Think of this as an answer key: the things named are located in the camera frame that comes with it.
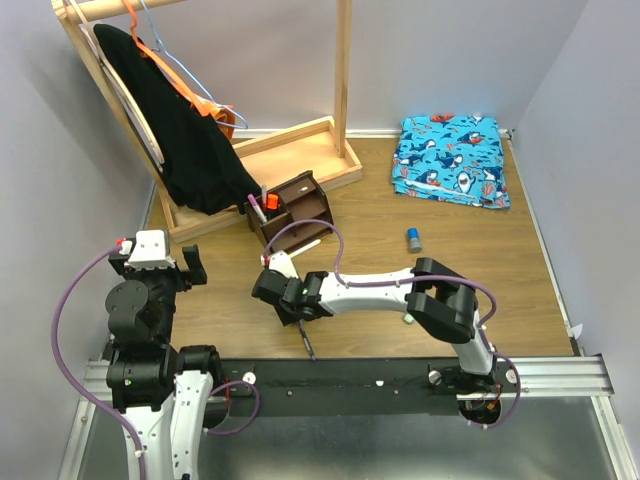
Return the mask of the orange black highlighter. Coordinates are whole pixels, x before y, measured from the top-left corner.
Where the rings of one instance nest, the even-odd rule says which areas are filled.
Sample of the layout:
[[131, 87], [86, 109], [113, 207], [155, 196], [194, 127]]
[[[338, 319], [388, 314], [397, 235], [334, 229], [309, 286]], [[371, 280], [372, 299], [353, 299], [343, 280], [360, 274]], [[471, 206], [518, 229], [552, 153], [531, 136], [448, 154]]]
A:
[[268, 193], [265, 201], [265, 214], [268, 221], [280, 214], [280, 199], [276, 193]]

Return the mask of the purple capped white marker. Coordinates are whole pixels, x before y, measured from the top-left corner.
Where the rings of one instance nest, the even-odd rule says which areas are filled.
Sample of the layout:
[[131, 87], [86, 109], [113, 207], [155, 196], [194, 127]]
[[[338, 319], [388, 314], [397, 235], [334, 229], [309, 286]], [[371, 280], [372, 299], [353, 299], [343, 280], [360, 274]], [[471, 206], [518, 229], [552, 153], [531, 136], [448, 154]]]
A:
[[253, 194], [249, 194], [247, 196], [249, 204], [251, 205], [253, 211], [255, 212], [259, 222], [264, 225], [267, 222], [267, 217], [264, 214], [262, 208], [260, 207], [260, 205], [258, 204], [255, 196]]

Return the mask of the blue and grey glue stick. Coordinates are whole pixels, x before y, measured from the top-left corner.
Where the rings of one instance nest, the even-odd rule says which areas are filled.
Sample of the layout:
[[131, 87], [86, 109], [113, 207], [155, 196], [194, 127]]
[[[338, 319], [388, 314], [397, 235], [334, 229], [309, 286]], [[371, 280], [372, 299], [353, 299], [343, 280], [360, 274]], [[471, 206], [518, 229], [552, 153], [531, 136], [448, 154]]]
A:
[[423, 249], [419, 232], [416, 228], [407, 230], [408, 250], [411, 253], [420, 253]]

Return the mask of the wooden clothes rack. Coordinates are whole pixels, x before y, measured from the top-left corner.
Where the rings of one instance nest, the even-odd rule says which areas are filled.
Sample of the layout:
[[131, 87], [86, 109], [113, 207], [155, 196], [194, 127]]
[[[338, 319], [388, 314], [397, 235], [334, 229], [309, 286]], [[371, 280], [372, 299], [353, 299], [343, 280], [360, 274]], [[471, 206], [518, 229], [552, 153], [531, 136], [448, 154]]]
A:
[[[57, 19], [77, 50], [135, 151], [155, 181], [171, 238], [184, 242], [244, 220], [234, 207], [207, 216], [179, 207], [160, 176], [157, 141], [119, 76], [101, 57], [91, 24], [127, 12], [120, 1], [53, 1]], [[234, 146], [260, 184], [275, 187], [307, 170], [329, 191], [362, 178], [362, 165], [346, 140], [353, 3], [336, 3], [334, 114], [253, 138]]]

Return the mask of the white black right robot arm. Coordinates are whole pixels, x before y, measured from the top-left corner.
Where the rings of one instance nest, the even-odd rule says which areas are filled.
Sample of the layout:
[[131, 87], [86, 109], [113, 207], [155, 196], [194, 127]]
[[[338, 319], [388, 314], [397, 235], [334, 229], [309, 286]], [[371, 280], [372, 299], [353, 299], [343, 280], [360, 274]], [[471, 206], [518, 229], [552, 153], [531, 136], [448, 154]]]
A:
[[487, 391], [496, 384], [496, 356], [484, 324], [497, 309], [479, 313], [481, 285], [432, 258], [412, 268], [372, 275], [309, 272], [301, 278], [292, 267], [267, 262], [251, 296], [274, 307], [283, 325], [333, 317], [352, 311], [407, 314], [432, 338], [450, 344], [458, 357], [451, 373], [431, 379], [434, 388], [455, 393]]

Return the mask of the orange hanger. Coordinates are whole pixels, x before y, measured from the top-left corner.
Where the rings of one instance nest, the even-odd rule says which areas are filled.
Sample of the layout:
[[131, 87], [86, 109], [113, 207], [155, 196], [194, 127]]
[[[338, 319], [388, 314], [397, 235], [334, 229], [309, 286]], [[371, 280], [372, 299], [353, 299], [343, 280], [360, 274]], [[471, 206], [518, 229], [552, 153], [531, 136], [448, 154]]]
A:
[[[152, 49], [148, 47], [137, 35], [136, 28], [138, 26], [138, 17], [133, 5], [129, 1], [122, 1], [122, 5], [129, 13], [131, 23], [129, 31], [134, 44], [138, 48], [140, 54], [144, 58], [150, 59], [160, 70], [161, 75], [169, 82], [169, 84], [190, 104], [190, 107], [197, 111], [201, 117], [210, 117], [221, 128], [222, 133], [228, 140], [233, 138], [233, 134], [237, 129], [236, 126], [236, 113], [233, 107], [230, 105], [219, 104], [214, 101], [212, 95], [199, 83], [197, 78], [179, 61], [177, 60], [164, 46], [159, 34], [157, 33], [149, 9], [144, 1], [140, 4], [145, 11], [149, 26], [155, 36], [156, 48]], [[165, 59], [161, 56], [164, 54], [167, 58], [172, 60], [179, 69], [185, 73], [191, 80], [193, 80], [205, 94], [201, 96], [194, 92], [188, 84], [169, 66]]]

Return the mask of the black garment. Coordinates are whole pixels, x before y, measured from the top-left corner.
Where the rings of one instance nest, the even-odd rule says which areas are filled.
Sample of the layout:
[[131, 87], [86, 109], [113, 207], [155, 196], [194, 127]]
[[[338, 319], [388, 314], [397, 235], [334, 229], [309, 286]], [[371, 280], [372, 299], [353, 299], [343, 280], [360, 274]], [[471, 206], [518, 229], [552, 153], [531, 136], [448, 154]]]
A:
[[244, 214], [248, 196], [260, 187], [218, 123], [192, 108], [131, 35], [108, 24], [93, 31], [159, 144], [161, 178], [172, 200], [207, 215], [232, 206]]

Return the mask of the purple clear gel pen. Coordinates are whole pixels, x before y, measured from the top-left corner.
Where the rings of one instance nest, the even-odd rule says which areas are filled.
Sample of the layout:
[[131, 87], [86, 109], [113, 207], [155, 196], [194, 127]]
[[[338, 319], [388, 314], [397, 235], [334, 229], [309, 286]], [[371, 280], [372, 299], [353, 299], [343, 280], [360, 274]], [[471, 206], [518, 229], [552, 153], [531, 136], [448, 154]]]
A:
[[299, 333], [301, 335], [304, 347], [305, 347], [310, 359], [315, 362], [317, 360], [317, 357], [316, 357], [315, 352], [313, 350], [313, 347], [311, 345], [309, 336], [306, 333], [306, 330], [305, 330], [303, 322], [302, 321], [298, 321], [297, 322], [297, 326], [298, 326], [298, 331], [299, 331]]

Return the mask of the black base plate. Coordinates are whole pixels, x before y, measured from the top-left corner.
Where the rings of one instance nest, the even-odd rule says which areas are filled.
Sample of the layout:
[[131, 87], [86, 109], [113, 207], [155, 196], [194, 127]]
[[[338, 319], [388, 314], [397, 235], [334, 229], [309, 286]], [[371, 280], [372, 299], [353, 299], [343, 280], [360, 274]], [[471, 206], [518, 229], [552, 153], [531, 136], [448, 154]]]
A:
[[455, 393], [434, 388], [431, 379], [458, 365], [442, 358], [224, 359], [222, 378], [237, 381], [251, 373], [259, 393], [254, 401], [246, 386], [229, 392], [230, 415], [246, 417], [357, 416], [420, 414], [457, 415], [465, 400], [489, 401], [516, 393], [507, 379], [510, 368], [496, 364], [496, 384], [487, 391]]

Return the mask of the blue shark print cloth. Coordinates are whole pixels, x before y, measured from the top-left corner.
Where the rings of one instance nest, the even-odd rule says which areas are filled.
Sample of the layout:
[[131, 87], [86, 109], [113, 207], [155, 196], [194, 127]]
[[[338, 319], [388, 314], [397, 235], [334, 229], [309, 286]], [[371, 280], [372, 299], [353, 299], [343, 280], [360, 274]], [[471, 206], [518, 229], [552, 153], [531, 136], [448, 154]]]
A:
[[497, 121], [453, 114], [405, 118], [392, 158], [391, 183], [398, 195], [509, 209]]

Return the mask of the dark brown wooden desk organizer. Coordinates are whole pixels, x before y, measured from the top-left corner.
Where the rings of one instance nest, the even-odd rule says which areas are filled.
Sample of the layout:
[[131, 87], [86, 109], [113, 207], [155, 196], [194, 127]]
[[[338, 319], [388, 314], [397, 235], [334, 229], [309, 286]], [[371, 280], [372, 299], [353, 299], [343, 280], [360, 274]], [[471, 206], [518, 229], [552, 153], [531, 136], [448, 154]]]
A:
[[274, 187], [270, 193], [278, 196], [278, 210], [274, 216], [268, 216], [269, 220], [265, 224], [260, 222], [251, 204], [245, 203], [249, 229], [264, 247], [284, 227], [294, 224], [271, 243], [269, 253], [280, 250], [291, 253], [332, 233], [328, 226], [317, 223], [317, 220], [322, 220], [333, 225], [334, 221], [328, 198], [314, 178], [312, 170]]

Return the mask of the yellow capped white marker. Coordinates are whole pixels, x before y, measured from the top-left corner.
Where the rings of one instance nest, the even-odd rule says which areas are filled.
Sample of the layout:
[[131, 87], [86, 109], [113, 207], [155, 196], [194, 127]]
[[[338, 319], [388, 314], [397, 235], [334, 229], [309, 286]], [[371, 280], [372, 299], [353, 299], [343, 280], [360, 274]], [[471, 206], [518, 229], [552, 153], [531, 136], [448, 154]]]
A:
[[289, 258], [293, 259], [295, 257], [298, 257], [298, 256], [302, 255], [303, 253], [311, 250], [312, 248], [318, 246], [320, 243], [321, 243], [321, 239], [313, 240], [313, 241], [309, 242], [308, 244], [306, 244], [306, 245], [294, 250], [293, 252], [289, 253], [288, 254]]

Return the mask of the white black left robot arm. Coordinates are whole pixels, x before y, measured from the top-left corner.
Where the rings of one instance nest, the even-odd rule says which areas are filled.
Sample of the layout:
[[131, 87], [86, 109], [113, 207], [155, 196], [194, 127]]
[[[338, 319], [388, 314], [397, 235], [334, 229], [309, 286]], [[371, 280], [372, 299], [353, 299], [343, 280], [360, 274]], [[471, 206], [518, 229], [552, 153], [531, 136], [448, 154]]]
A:
[[128, 255], [108, 260], [122, 282], [107, 295], [113, 353], [106, 374], [112, 406], [127, 421], [132, 479], [195, 479], [206, 404], [224, 374], [213, 345], [171, 344], [176, 296], [204, 285], [196, 246], [182, 250], [187, 268], [137, 268]]

